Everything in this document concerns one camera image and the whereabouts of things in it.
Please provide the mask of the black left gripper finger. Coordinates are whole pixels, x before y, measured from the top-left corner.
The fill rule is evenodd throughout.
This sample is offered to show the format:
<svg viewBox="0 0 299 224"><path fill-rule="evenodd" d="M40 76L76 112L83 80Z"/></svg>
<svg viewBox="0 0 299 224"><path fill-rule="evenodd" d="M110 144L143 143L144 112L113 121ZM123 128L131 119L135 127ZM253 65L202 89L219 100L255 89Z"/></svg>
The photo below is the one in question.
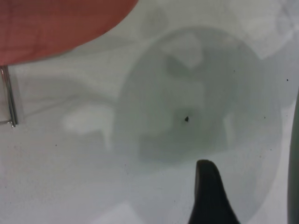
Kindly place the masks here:
<svg viewBox="0 0 299 224"><path fill-rule="evenodd" d="M216 165L210 160L196 163L194 206L190 224L238 224Z"/></svg>

